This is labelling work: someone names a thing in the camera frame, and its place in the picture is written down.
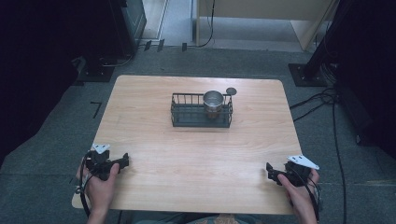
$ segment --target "white triangular part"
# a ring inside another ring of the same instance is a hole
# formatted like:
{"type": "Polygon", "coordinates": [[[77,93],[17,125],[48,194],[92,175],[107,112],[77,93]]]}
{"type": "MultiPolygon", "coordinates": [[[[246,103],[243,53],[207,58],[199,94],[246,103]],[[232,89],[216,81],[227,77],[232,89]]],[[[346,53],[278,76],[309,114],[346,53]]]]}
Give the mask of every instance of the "white triangular part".
{"type": "Polygon", "coordinates": [[[97,153],[102,154],[104,153],[108,148],[110,148],[110,145],[96,145],[96,144],[92,144],[93,149],[95,149],[97,151],[97,153]]]}
{"type": "Polygon", "coordinates": [[[314,164],[311,160],[303,155],[289,156],[288,160],[305,167],[313,168],[315,170],[319,169],[318,165],[314,164]]]}

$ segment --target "table top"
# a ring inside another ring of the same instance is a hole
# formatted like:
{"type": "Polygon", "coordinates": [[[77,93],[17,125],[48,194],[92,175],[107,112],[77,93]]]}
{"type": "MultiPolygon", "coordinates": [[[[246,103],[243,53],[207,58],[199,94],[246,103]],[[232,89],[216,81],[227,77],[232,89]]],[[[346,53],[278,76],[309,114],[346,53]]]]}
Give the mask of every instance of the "table top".
{"type": "MultiPolygon", "coordinates": [[[[301,154],[279,80],[120,76],[94,143],[110,144],[111,160],[130,155],[112,209],[292,214],[265,171],[301,154]],[[172,93],[229,87],[237,90],[230,128],[173,127],[172,93]]],[[[78,195],[72,204],[82,207],[78,195]]]]}

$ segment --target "human hand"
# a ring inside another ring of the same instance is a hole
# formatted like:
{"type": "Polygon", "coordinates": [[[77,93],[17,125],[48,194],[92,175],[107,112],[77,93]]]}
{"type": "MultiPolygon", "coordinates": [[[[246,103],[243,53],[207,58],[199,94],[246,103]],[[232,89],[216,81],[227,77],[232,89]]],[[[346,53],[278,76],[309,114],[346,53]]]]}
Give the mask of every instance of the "human hand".
{"type": "MultiPolygon", "coordinates": [[[[284,175],[278,175],[282,186],[286,189],[286,197],[289,199],[290,204],[293,206],[293,212],[297,216],[300,224],[317,223],[315,210],[305,187],[295,187],[284,175]]],[[[311,192],[314,192],[314,184],[319,181],[319,174],[315,169],[311,170],[311,176],[308,181],[308,187],[311,192]]]]}
{"type": "MultiPolygon", "coordinates": [[[[120,165],[115,163],[110,170],[107,181],[103,181],[93,176],[85,187],[85,193],[91,202],[91,214],[87,223],[105,223],[108,209],[113,201],[116,177],[120,165]]],[[[89,171],[84,166],[83,175],[88,175],[89,171]]],[[[76,177],[80,179],[80,166],[76,177]]]]}

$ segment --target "metal cup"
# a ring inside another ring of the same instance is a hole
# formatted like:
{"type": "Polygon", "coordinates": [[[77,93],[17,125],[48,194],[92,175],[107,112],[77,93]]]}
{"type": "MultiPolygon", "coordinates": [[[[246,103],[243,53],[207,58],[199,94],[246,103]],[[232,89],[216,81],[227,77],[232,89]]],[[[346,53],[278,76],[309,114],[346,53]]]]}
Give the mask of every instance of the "metal cup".
{"type": "Polygon", "coordinates": [[[221,92],[207,91],[204,94],[204,108],[207,112],[207,117],[214,119],[218,116],[223,106],[224,97],[221,92]]]}

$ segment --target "metal basket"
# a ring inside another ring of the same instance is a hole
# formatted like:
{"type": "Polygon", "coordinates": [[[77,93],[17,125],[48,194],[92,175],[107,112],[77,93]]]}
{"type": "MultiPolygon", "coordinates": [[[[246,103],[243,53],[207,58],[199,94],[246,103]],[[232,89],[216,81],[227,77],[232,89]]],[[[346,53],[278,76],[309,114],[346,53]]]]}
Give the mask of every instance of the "metal basket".
{"type": "Polygon", "coordinates": [[[202,93],[172,94],[172,124],[174,127],[230,128],[233,115],[233,97],[223,94],[219,112],[207,112],[202,93]]]}

